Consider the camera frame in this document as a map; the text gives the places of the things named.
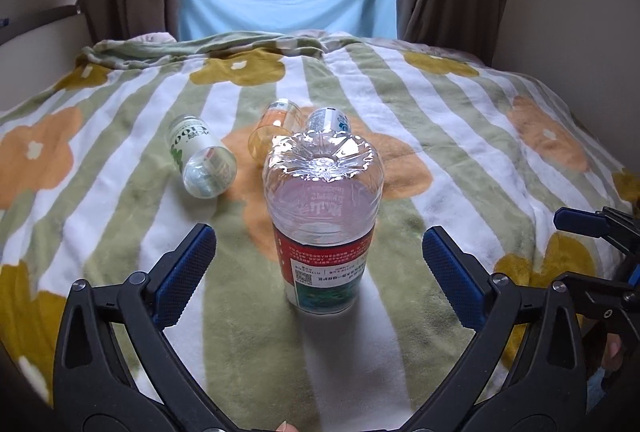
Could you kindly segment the right hand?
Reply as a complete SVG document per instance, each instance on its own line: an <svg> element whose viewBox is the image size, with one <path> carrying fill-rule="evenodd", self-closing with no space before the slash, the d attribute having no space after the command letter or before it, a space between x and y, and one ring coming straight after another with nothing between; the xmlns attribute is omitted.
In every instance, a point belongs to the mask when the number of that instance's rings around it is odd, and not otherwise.
<svg viewBox="0 0 640 432"><path fill-rule="evenodd" d="M602 355L601 367L607 372L620 369L624 361L624 346L618 334L606 336L605 348Z"/></svg>

